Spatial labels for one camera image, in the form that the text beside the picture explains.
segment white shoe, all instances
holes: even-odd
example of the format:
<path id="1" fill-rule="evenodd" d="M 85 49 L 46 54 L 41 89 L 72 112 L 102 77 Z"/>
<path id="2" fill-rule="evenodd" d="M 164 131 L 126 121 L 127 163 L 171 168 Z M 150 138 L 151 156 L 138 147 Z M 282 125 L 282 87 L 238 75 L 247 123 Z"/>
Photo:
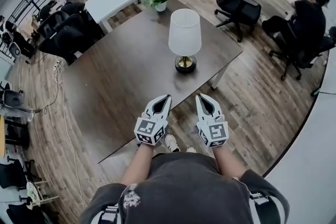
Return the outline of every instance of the white shoe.
<path id="1" fill-rule="evenodd" d="M 196 153 L 196 149 L 192 146 L 188 147 L 186 152 L 190 152 L 190 153 Z"/>
<path id="2" fill-rule="evenodd" d="M 261 21 L 261 23 L 263 23 L 264 20 L 267 20 L 267 18 L 266 18 L 266 16 L 261 15 L 260 18 L 259 18 L 259 20 Z"/>
<path id="3" fill-rule="evenodd" d="M 171 134 L 166 135 L 165 141 L 166 141 L 167 147 L 169 148 L 171 152 L 174 152 L 175 150 L 180 151 L 180 148 L 177 145 L 176 138 L 173 135 Z"/>

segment person sitting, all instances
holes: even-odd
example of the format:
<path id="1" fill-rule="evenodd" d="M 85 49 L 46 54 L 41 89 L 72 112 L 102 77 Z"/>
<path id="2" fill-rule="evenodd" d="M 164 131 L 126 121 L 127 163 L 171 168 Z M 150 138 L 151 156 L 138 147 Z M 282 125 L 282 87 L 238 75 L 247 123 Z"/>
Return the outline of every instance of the person sitting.
<path id="1" fill-rule="evenodd" d="M 171 134 L 165 141 L 171 153 L 155 157 L 142 143 L 120 182 L 99 188 L 78 223 L 287 222 L 285 197 L 226 145 L 212 148 L 213 159 L 193 147 L 182 153 Z"/>
<path id="2" fill-rule="evenodd" d="M 71 16 L 73 14 L 80 14 L 84 9 L 85 9 L 85 3 L 67 2 L 61 8 L 61 11 Z M 51 14 L 55 12 L 56 10 L 53 10 L 51 5 L 44 6 L 39 13 L 40 20 L 45 21 Z"/>
<path id="3" fill-rule="evenodd" d="M 5 17 L 0 15 L 0 37 L 4 33 L 8 33 L 12 41 L 19 46 L 21 54 L 30 59 L 34 54 L 35 49 L 16 29 L 17 26 L 15 24 L 5 21 Z"/>
<path id="4" fill-rule="evenodd" d="M 299 46 L 318 46 L 324 36 L 326 28 L 325 15 L 322 7 L 330 0 L 299 0 L 291 5 L 295 8 L 296 16 L 293 31 L 299 40 Z M 262 28 L 267 34 L 281 32 L 289 21 L 273 16 L 267 20 L 261 16 Z"/>
<path id="5" fill-rule="evenodd" d="M 78 14 L 82 18 L 84 24 L 90 29 L 88 34 L 92 34 L 93 37 L 100 39 L 104 36 L 101 28 L 93 20 L 91 15 L 85 10 L 85 3 L 79 2 L 67 2 L 61 9 L 62 12 L 67 13 L 69 16 L 73 14 Z M 51 14 L 55 13 L 56 10 L 52 9 L 51 5 L 44 6 L 39 13 L 40 20 L 45 21 Z"/>

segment black shirt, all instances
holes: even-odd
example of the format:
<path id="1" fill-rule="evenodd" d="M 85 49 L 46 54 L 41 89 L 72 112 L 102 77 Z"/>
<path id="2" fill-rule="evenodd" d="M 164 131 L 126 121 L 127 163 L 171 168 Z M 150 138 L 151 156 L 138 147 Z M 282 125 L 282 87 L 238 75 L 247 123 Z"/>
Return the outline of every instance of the black shirt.
<path id="1" fill-rule="evenodd" d="M 309 0 L 295 1 L 297 18 L 294 29 L 297 38 L 304 47 L 316 48 L 324 36 L 326 28 L 325 15 L 319 4 Z"/>
<path id="2" fill-rule="evenodd" d="M 246 187 L 252 193 L 277 197 L 287 220 L 289 204 L 274 186 L 251 170 L 240 182 L 222 176 L 215 160 L 208 156 L 163 154 L 154 157 L 149 178 L 130 193 L 123 193 L 126 186 L 116 183 L 99 188 L 78 223 L 91 224 L 106 206 L 119 202 L 125 224 L 253 224 Z M 257 212 L 261 224 L 280 223 L 279 213 L 270 202 L 258 206 Z"/>
<path id="3" fill-rule="evenodd" d="M 66 3 L 61 11 L 67 13 L 68 15 L 79 14 L 85 8 L 85 3 Z"/>

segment table lamp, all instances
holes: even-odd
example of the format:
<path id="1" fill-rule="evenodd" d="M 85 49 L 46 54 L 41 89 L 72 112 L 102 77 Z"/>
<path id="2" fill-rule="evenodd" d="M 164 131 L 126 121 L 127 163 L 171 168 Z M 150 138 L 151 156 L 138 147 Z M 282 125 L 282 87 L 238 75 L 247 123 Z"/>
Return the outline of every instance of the table lamp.
<path id="1" fill-rule="evenodd" d="M 182 8 L 173 12 L 170 20 L 168 45 L 178 56 L 175 67 L 179 72 L 189 73 L 196 68 L 196 54 L 202 46 L 199 14 Z"/>

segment dark wooden table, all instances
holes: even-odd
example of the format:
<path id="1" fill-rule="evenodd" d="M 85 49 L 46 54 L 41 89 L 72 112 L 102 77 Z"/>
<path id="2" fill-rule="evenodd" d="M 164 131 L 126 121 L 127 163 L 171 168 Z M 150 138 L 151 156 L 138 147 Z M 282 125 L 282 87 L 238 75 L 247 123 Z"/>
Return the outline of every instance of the dark wooden table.
<path id="1" fill-rule="evenodd" d="M 180 8 L 187 7 L 169 0 L 162 13 L 146 9 L 107 34 L 64 72 L 70 108 L 95 162 L 135 138 L 137 117 L 149 101 L 170 94 L 173 109 L 242 52 L 201 16 L 197 67 L 190 74 L 178 73 L 168 35 L 171 14 Z"/>

